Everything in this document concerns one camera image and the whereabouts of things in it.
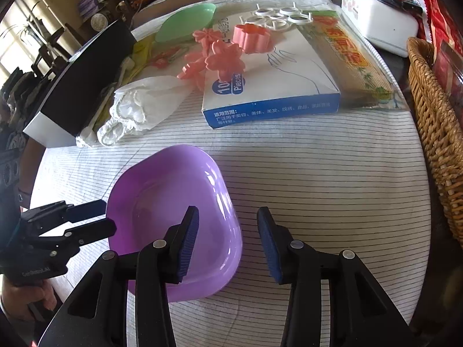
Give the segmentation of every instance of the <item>purple plastic bowl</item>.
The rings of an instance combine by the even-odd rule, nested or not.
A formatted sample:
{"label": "purple plastic bowl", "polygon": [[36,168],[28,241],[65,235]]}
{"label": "purple plastic bowl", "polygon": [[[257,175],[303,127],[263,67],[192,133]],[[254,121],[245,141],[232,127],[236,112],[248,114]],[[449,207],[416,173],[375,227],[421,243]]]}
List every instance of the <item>purple plastic bowl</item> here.
{"label": "purple plastic bowl", "polygon": [[[195,146],[165,148],[125,171],[108,199],[106,216],[117,232],[109,246],[119,255],[139,251],[179,224],[189,205],[198,207],[200,226],[188,273],[167,284],[169,302],[210,296],[237,270],[241,229],[222,174]],[[135,293],[135,282],[129,283]]]}

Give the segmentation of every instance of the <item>human hand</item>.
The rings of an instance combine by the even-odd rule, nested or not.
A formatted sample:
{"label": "human hand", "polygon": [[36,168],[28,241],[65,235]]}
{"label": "human hand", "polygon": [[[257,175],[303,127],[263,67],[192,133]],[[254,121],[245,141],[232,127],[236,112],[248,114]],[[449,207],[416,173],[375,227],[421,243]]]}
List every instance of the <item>human hand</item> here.
{"label": "human hand", "polygon": [[44,280],[41,286],[15,287],[6,276],[3,276],[1,300],[10,317],[23,321],[34,321],[27,307],[31,302],[43,300],[43,306],[50,311],[56,307],[53,287],[48,280]]}

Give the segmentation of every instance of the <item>white tablecloth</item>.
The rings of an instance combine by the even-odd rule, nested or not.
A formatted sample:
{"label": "white tablecloth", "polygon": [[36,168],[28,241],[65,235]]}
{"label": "white tablecloth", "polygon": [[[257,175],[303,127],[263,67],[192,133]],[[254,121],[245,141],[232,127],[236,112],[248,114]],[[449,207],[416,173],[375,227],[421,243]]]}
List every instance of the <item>white tablecloth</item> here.
{"label": "white tablecloth", "polygon": [[[220,17],[236,13],[239,6],[249,11],[256,1],[330,6],[329,0],[213,2]],[[143,25],[134,34],[141,38],[153,32],[165,18]],[[198,146],[216,160],[244,242],[241,264],[228,286],[206,299],[170,305],[179,347],[280,344],[289,287],[278,286],[269,276],[256,226],[260,206],[268,206],[278,224],[317,250],[355,251],[410,321],[427,267],[431,212],[427,170],[409,112],[352,111],[212,130],[201,114],[201,96],[189,96],[143,137],[124,139],[112,148],[48,149],[36,178],[32,207],[59,200],[73,204],[107,200],[123,171],[176,144]],[[108,248],[107,241],[99,241],[70,260],[69,272],[53,279],[62,298]],[[326,283],[322,295],[321,342],[327,346]],[[132,295],[127,309],[128,345],[135,346]]]}

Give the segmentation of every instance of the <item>cardboard box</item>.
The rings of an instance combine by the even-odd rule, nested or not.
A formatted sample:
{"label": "cardboard box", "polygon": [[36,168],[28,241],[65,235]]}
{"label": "cardboard box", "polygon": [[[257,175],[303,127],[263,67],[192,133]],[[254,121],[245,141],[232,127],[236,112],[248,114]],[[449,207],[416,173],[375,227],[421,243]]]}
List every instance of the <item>cardboard box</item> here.
{"label": "cardboard box", "polygon": [[[235,24],[239,15],[219,21],[215,29],[222,29],[227,41]],[[339,88],[298,29],[273,33],[272,40],[273,51],[242,55],[245,72],[230,83],[207,71],[202,112],[209,126],[337,112]]]}

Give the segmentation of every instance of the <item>cable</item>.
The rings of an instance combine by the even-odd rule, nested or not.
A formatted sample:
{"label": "cable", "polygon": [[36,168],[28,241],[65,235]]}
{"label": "cable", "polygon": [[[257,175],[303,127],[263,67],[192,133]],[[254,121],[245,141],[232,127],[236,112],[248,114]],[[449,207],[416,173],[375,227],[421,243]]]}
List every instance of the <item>cable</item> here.
{"label": "cable", "polygon": [[26,32],[26,30],[27,30],[27,26],[24,27],[24,29],[22,29],[22,30],[18,33],[18,34],[19,34],[19,39],[20,39],[24,44],[29,44],[29,45],[31,45],[30,43],[26,43],[26,42],[24,41],[23,36],[24,36],[24,33]]}
{"label": "cable", "polygon": [[142,4],[143,4],[143,0],[140,0],[140,4],[138,5],[137,12],[132,16],[132,19],[131,19],[131,21],[130,21],[129,30],[131,30],[131,28],[132,28],[132,26],[133,26],[133,19],[134,19],[135,16],[138,14],[138,12],[141,10]]}
{"label": "cable", "polygon": [[39,0],[38,2],[36,2],[36,3],[34,4],[34,6],[32,6],[31,13],[34,11],[34,8],[35,8],[35,7],[37,6],[37,4],[40,3],[40,2],[41,2],[41,1]]}

